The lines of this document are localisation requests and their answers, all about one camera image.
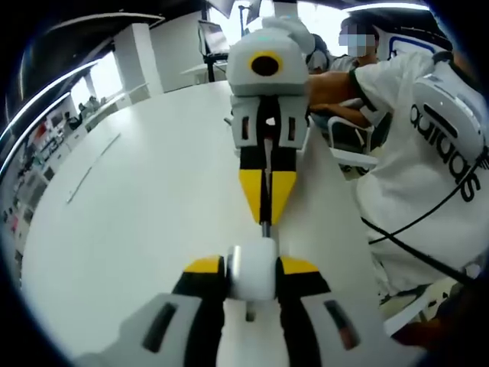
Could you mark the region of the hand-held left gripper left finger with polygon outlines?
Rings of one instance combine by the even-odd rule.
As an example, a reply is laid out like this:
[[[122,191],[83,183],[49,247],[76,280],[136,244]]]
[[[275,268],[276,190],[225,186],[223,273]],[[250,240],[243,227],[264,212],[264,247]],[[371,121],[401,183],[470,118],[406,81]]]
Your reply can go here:
[[[187,265],[170,293],[158,294],[121,323],[118,338],[77,366],[215,366],[225,323],[225,260]]]

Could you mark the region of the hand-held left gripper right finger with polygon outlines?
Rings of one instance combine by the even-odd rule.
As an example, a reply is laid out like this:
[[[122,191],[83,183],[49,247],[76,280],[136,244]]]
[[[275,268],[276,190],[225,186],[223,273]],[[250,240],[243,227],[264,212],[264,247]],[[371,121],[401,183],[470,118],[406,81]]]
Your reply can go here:
[[[280,256],[276,295],[291,366],[413,365],[413,348],[387,335],[377,306],[332,291],[314,264]]]

